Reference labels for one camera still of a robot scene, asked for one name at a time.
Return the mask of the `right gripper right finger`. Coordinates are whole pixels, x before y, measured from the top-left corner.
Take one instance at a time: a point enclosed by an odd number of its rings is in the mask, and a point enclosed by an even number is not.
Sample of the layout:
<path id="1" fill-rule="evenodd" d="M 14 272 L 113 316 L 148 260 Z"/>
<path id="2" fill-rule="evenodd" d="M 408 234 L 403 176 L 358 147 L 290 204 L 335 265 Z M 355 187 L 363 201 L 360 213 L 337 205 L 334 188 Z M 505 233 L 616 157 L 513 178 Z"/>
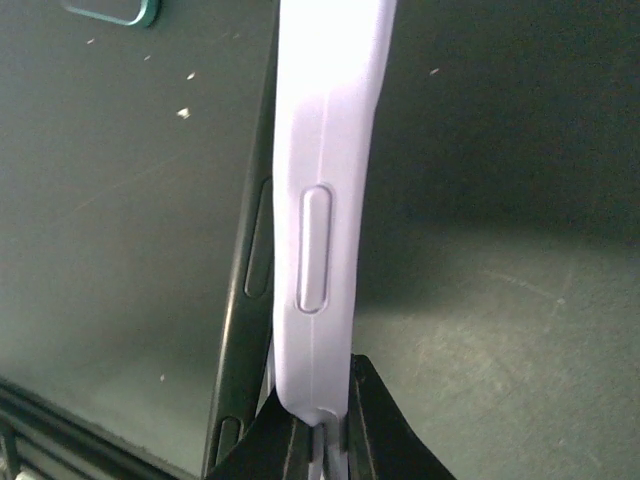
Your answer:
<path id="1" fill-rule="evenodd" d="M 455 478 L 412 430 L 365 355 L 351 357 L 348 462 L 351 479 Z"/>

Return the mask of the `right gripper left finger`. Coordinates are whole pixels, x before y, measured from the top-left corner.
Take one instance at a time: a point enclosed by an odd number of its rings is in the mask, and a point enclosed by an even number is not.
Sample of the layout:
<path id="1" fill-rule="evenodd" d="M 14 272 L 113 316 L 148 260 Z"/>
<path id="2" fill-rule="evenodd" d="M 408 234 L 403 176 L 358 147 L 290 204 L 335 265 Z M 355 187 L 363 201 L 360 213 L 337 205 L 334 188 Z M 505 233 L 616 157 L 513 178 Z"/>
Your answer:
<path id="1" fill-rule="evenodd" d="M 312 429 L 290 414 L 272 391 L 246 435 L 207 478 L 308 479 L 312 438 Z"/>

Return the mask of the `teal bare phone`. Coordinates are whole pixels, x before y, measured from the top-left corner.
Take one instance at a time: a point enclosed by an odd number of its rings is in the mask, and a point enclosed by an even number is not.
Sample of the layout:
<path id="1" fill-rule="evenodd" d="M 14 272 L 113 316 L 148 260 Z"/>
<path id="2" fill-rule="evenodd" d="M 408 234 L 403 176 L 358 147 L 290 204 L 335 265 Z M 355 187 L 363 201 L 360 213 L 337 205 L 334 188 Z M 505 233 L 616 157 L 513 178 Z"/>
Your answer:
<path id="1" fill-rule="evenodd" d="M 150 26 L 160 9 L 158 0 L 62 0 L 70 13 L 126 27 Z"/>

